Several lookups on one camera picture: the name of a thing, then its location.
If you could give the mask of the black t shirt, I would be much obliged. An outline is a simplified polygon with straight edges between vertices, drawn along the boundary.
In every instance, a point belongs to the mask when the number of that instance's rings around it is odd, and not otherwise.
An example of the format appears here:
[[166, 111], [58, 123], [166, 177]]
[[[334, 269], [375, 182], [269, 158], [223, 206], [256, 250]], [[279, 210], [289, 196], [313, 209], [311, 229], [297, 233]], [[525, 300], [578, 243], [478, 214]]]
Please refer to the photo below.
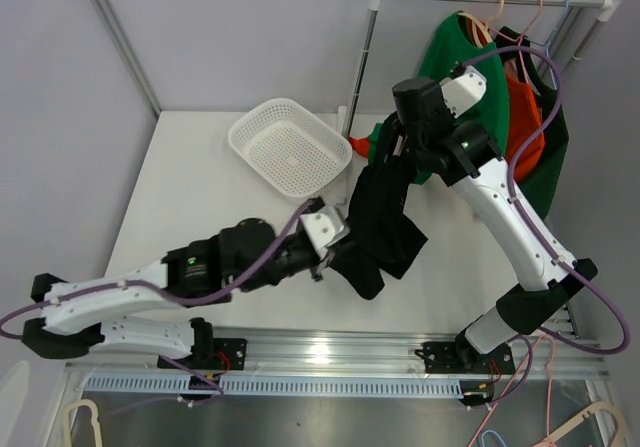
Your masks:
[[349, 202], [350, 233], [330, 262], [330, 268], [365, 300], [382, 291], [383, 273], [402, 278], [427, 242], [404, 213], [417, 172], [409, 157], [392, 153], [396, 142], [392, 127], [380, 125]]

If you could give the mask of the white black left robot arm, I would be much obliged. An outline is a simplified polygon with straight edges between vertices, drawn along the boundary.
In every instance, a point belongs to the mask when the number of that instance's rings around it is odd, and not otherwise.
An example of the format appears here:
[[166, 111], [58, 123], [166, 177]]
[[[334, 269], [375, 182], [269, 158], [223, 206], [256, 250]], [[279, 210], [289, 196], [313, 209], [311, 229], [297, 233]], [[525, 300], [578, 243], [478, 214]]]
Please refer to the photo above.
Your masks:
[[70, 283], [40, 274], [32, 299], [41, 312], [25, 321], [21, 341], [44, 359], [103, 351], [152, 354], [161, 368], [177, 361], [192, 369], [239, 369], [210, 322], [153, 321], [141, 313], [228, 303], [235, 291], [275, 286], [303, 271], [319, 279], [348, 233], [345, 221], [322, 212], [302, 215], [282, 234], [248, 218], [110, 279]]

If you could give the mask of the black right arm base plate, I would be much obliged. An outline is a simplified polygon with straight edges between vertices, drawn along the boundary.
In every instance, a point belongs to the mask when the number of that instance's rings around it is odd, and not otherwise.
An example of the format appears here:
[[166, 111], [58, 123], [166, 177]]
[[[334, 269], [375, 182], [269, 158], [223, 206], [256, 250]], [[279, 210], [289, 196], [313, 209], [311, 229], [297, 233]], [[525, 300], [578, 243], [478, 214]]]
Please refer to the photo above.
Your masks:
[[413, 351], [429, 374], [504, 374], [515, 373], [511, 348], [503, 343], [488, 354], [460, 349], [454, 341], [427, 341]]

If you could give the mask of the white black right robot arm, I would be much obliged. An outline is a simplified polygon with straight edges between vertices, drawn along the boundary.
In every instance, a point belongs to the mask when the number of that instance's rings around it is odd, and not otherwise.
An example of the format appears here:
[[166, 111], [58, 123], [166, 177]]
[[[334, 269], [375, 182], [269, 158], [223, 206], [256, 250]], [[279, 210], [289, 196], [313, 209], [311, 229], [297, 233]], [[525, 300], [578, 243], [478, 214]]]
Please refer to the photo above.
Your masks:
[[508, 179], [494, 137], [476, 121], [459, 121], [486, 92], [471, 71], [444, 83], [416, 77], [393, 86], [396, 111], [384, 139], [404, 143], [402, 154], [420, 171], [438, 175], [482, 220], [513, 268], [517, 283], [455, 339], [455, 359], [480, 370], [491, 353], [519, 334], [541, 328], [597, 273], [589, 259], [562, 246]]

